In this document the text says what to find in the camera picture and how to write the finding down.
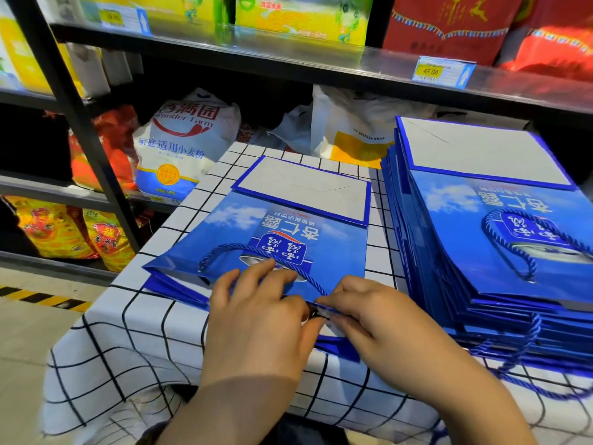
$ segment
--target red bag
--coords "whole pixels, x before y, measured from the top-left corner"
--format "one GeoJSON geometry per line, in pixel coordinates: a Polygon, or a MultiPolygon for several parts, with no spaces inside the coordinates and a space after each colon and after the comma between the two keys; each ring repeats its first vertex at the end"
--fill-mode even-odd
{"type": "Polygon", "coordinates": [[[383,48],[492,65],[521,0],[396,0],[383,48]]]}
{"type": "MultiPolygon", "coordinates": [[[[139,124],[134,108],[124,104],[93,119],[93,125],[122,189],[137,190],[134,176],[138,157],[134,150],[132,133],[138,129],[139,124]]],[[[72,130],[68,142],[74,182],[79,186],[102,192],[99,181],[72,130]]]]}
{"type": "Polygon", "coordinates": [[[499,66],[593,82],[593,0],[525,0],[499,66]]]}

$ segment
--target floor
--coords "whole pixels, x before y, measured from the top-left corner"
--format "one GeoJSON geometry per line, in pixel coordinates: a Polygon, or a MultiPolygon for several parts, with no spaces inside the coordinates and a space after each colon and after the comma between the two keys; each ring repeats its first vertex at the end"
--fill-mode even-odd
{"type": "MultiPolygon", "coordinates": [[[[0,268],[0,286],[85,301],[94,301],[105,290],[101,286],[4,268],[0,268]]],[[[44,439],[37,416],[48,351],[79,317],[77,312],[0,298],[1,445],[72,445],[71,435],[44,439]]],[[[354,431],[347,434],[352,445],[390,443],[354,431]]]]}

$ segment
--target white grid tablecloth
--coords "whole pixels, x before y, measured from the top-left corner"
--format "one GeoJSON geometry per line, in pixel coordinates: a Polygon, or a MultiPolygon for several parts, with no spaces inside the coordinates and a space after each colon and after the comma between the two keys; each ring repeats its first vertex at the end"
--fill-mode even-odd
{"type": "MultiPolygon", "coordinates": [[[[169,419],[182,404],[168,384],[199,384],[208,313],[144,289],[149,274],[141,267],[187,236],[262,154],[371,181],[365,277],[407,291],[381,172],[234,143],[53,347],[44,385],[46,434],[78,430],[81,444],[133,443],[147,427],[169,419]]],[[[559,393],[572,393],[592,383],[521,366],[511,374],[559,393]]],[[[591,399],[560,402],[506,386],[541,445],[593,444],[591,399]]],[[[432,408],[391,389],[363,363],[317,350],[309,358],[288,412],[409,445],[427,443],[438,420],[432,408]]]]}

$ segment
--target hazard stripe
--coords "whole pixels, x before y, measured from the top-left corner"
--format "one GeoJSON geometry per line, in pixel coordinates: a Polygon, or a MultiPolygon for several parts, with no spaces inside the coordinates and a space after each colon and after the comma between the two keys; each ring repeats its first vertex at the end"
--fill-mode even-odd
{"type": "Polygon", "coordinates": [[[27,303],[57,307],[74,312],[86,312],[93,304],[91,301],[71,299],[60,295],[44,294],[43,292],[33,292],[9,286],[0,286],[0,298],[26,301],[27,303]]]}

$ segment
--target orange circular emblem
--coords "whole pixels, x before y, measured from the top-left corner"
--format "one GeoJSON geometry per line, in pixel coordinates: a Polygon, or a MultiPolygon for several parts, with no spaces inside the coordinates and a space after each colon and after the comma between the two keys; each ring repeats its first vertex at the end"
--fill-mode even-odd
{"type": "Polygon", "coordinates": [[[172,186],[179,181],[179,170],[172,164],[162,164],[157,170],[157,179],[165,186],[172,186]]]}

